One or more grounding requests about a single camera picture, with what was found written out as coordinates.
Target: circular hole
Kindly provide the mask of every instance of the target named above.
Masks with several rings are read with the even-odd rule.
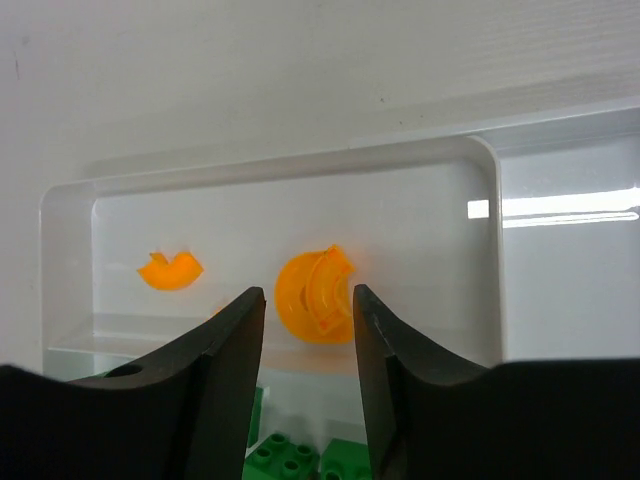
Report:
[[[300,465],[298,465],[293,460],[287,460],[286,462],[284,462],[284,468],[286,468],[287,470],[294,471],[300,468]]]
[[[141,371],[142,371],[142,367],[140,365],[136,365],[134,363],[128,363],[127,365],[123,365],[114,370],[111,370],[109,373],[105,375],[105,378],[126,377],[128,375],[134,375],[136,373],[140,373]]]
[[[297,450],[298,450],[298,453],[303,457],[306,457],[307,455],[311,455],[311,448],[307,447],[306,445],[298,445]]]
[[[274,433],[273,435],[271,435],[271,441],[275,443],[284,443],[285,438],[284,435],[280,433]]]
[[[271,462],[271,450],[260,447],[251,456],[256,465],[268,465]]]

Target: orange curved piece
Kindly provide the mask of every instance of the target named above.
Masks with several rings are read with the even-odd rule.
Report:
[[[180,290],[191,285],[204,272],[190,252],[178,253],[171,262],[159,252],[150,256],[151,261],[138,269],[138,273],[156,290]]]
[[[353,319],[347,278],[354,271],[336,245],[289,261],[275,289],[276,309],[289,332],[310,343],[350,342]]]

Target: white backdrop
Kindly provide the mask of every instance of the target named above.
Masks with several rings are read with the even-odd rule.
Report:
[[[639,95],[639,22],[636,0],[0,0],[0,362],[41,368],[49,186]]]

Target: green lego brick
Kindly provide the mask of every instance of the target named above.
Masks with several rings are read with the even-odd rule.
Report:
[[[253,447],[258,443],[260,437],[260,417],[262,415],[262,395],[264,391],[260,387],[256,387],[256,393],[253,397],[253,408],[251,409],[251,423],[249,424],[249,437],[247,438],[247,448]]]
[[[320,455],[308,445],[296,445],[274,433],[244,461],[242,480],[307,480],[315,478]]]
[[[369,449],[334,438],[320,459],[320,475],[322,480],[372,480]]]

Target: white plastic tray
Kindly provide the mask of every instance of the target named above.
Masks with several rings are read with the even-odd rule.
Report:
[[[352,285],[369,284],[420,331],[496,364],[498,199],[493,152],[467,137],[55,187],[42,203],[48,365],[72,354],[93,371],[101,356],[143,355],[259,285],[263,366],[353,374],[353,344],[306,344],[274,309],[286,262],[334,243],[356,265]],[[493,214],[469,220],[477,201]],[[184,249],[205,268],[193,286],[157,291],[137,274],[150,252]]]

